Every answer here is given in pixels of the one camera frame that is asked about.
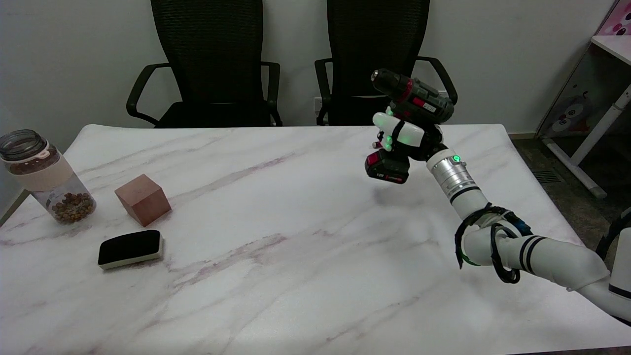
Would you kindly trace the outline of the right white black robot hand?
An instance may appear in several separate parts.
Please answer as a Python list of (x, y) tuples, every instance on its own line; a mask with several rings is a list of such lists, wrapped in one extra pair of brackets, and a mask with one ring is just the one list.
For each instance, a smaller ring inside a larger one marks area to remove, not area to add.
[(380, 130), (372, 148), (383, 149), (395, 155), (417, 161), (428, 161), (433, 155), (446, 150), (439, 126), (431, 124), (429, 130), (399, 119), (390, 111), (377, 112), (372, 123)]

